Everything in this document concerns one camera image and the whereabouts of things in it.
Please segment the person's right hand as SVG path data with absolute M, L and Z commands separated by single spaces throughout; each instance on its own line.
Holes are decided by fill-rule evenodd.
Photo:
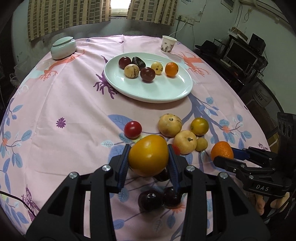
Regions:
M 262 195 L 255 194 L 255 197 L 256 197 L 255 209 L 259 215 L 262 215 L 264 214 L 264 207 L 266 202 L 264 201 Z M 273 202 L 271 202 L 270 204 L 271 208 L 279 209 L 289 199 L 289 197 L 290 197 L 290 193 L 287 192 L 283 198 L 276 199 Z

